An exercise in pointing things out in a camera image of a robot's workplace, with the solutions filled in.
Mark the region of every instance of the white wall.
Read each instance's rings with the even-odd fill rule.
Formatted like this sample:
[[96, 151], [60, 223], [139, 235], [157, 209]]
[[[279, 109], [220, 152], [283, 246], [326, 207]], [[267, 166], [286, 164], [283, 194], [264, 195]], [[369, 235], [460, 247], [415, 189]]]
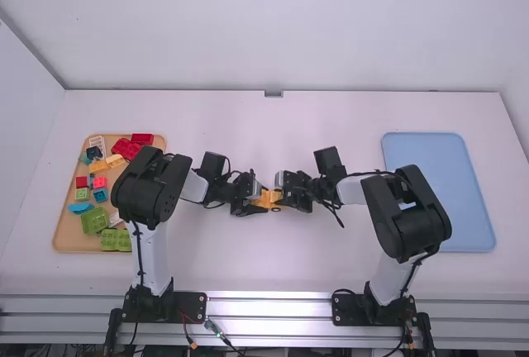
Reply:
[[62, 87], [0, 20], [0, 254], [63, 96]]
[[529, 0], [0, 0], [69, 88], [500, 90], [529, 152]]

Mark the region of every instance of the blue toy block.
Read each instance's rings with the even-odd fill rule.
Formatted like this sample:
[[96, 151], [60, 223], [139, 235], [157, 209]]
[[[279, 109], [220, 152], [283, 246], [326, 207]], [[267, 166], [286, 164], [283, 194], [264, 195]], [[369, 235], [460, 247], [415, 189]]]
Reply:
[[80, 202], [78, 204], [70, 204], [68, 210], [74, 214], [81, 215], [87, 211], [93, 210], [93, 204], [89, 202]]
[[86, 155], [86, 152], [83, 152], [80, 156], [79, 156], [79, 161], [81, 163], [85, 163], [86, 165], [89, 165], [90, 163], [92, 163], [92, 160], [88, 158], [88, 156]]
[[93, 197], [96, 199], [96, 202], [106, 202], [108, 200], [107, 188], [94, 189]]

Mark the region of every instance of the metal extrusion frame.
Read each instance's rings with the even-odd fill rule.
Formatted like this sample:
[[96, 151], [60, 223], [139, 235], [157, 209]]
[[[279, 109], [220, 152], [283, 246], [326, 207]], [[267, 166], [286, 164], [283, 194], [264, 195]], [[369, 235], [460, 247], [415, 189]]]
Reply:
[[[394, 347], [397, 327], [332, 324], [330, 293], [208, 292], [207, 316], [235, 347]], [[108, 315], [121, 295], [0, 295], [0, 343], [102, 344]], [[437, 349], [529, 350], [529, 301], [416, 299], [431, 318]], [[117, 342], [131, 340], [134, 324]], [[198, 345], [223, 345], [200, 325], [188, 325]], [[420, 333], [415, 329], [417, 346]], [[140, 324], [137, 344], [186, 345], [180, 324]]]

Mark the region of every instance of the yellow toy block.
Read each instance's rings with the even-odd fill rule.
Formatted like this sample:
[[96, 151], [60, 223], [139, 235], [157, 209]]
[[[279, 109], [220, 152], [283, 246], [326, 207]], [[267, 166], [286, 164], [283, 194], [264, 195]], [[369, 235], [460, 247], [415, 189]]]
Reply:
[[121, 155], [112, 155], [107, 157], [107, 164], [108, 166], [113, 169], [114, 167], [117, 167], [118, 165], [125, 164], [126, 161], [123, 159], [123, 156]]
[[107, 169], [110, 169], [110, 167], [105, 160], [94, 161], [88, 165], [88, 171], [92, 174], [97, 174]]

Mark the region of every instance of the teal toy block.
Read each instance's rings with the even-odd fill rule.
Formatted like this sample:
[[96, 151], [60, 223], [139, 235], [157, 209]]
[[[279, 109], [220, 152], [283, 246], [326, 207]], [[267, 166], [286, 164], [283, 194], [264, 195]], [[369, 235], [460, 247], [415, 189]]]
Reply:
[[96, 202], [106, 202], [108, 200], [108, 189], [107, 188], [94, 189], [93, 197], [96, 199]]
[[90, 163], [92, 163], [92, 160], [88, 158], [88, 156], [86, 155], [86, 152], [83, 152], [80, 156], [79, 156], [79, 161], [81, 163], [85, 163], [86, 165], [89, 165]]
[[90, 204], [89, 202], [80, 202], [78, 204], [70, 204], [68, 206], [68, 210], [70, 212], [73, 212], [74, 214], [81, 215], [81, 214], [84, 214], [85, 212], [93, 210], [93, 204]]
[[90, 192], [88, 188], [75, 189], [75, 201], [86, 202], [90, 200]]

